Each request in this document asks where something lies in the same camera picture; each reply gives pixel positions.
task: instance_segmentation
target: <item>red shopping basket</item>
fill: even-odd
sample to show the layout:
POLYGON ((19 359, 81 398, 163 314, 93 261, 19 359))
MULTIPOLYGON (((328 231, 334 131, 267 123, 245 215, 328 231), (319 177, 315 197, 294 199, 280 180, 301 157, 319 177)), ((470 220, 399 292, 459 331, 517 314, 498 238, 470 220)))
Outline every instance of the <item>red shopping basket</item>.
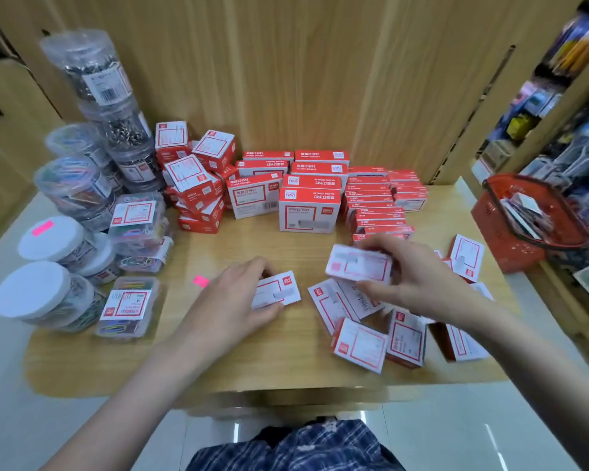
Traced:
POLYGON ((570 251, 589 242, 589 230, 549 184, 524 175, 494 175, 484 182, 486 192, 471 210, 489 249, 503 272, 518 272, 546 257, 546 251, 570 251), (499 200, 515 193, 536 200, 550 215, 554 231, 545 240, 520 234, 512 228, 499 200))

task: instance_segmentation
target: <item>plaid clothing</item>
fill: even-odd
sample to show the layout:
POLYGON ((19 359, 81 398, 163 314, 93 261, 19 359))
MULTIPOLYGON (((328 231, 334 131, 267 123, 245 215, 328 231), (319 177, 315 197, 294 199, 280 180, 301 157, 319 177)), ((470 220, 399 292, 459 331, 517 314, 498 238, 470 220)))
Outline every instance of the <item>plaid clothing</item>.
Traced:
POLYGON ((274 448, 263 440, 199 450, 187 471, 393 470, 375 435, 360 420, 316 423, 292 431, 274 448))

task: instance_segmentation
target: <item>forearm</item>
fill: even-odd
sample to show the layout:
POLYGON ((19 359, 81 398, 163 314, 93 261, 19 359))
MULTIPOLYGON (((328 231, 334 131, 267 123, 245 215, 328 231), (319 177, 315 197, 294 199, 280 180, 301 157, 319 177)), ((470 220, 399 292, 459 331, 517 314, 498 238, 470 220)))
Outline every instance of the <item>forearm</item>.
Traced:
POLYGON ((41 470, 130 470, 174 401, 205 368, 189 363, 193 357, 170 360, 173 353, 168 344, 158 345, 41 470))
POLYGON ((469 332, 509 378, 578 465, 589 470, 589 377, 507 310, 477 306, 469 332))

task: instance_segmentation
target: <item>pink price tag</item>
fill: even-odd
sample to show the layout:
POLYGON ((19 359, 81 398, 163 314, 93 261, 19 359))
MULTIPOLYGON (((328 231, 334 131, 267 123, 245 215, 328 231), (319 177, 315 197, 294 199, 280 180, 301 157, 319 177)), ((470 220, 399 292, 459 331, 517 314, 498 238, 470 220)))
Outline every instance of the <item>pink price tag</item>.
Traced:
POLYGON ((194 284, 196 284, 197 286, 199 286, 200 288, 206 288, 207 285, 210 283, 210 280, 207 279, 206 277, 203 276, 196 276, 194 278, 194 281, 192 281, 194 284))
POLYGON ((42 233, 44 233, 44 232, 48 231, 48 230, 49 230, 50 228, 52 228, 53 226, 55 226, 55 223, 54 223, 54 221, 52 221, 52 220, 48 220, 48 221, 46 221, 46 223, 44 223, 44 224, 42 224, 42 225, 38 226, 37 228, 35 228, 35 229, 32 231, 32 235, 33 235, 33 236, 39 236, 39 235, 41 235, 42 233))

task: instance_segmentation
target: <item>wooden tabletop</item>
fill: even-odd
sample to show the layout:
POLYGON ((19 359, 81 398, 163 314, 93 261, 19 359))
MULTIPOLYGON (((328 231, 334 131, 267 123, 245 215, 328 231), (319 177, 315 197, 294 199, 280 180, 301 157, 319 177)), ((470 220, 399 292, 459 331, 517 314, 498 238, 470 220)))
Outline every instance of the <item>wooden tabletop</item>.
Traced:
MULTIPOLYGON (((460 233, 484 242, 453 186, 432 186, 421 212, 407 214, 414 239, 446 253, 460 233)), ((24 373, 35 392, 53 397, 109 396, 144 360, 151 346, 168 337, 201 289, 197 274, 211 278, 233 261, 267 257, 279 271, 292 269, 302 300, 287 306, 265 329, 244 340, 214 364, 187 394, 309 388, 380 388, 390 385, 491 382, 505 380, 492 358, 449 363, 431 334, 425 366, 411 371, 386 361, 381 375, 334 356, 330 335, 307 288, 326 279, 331 246, 348 244, 340 224, 334 234, 282 233, 277 213, 235 220, 230 212, 217 235, 177 231, 168 264, 158 276, 165 286, 157 314, 142 339, 113 340, 94 336, 94 328, 77 334, 37 329, 24 357, 24 373)), ((517 302, 491 253, 480 272, 495 300, 518 313, 517 302)))

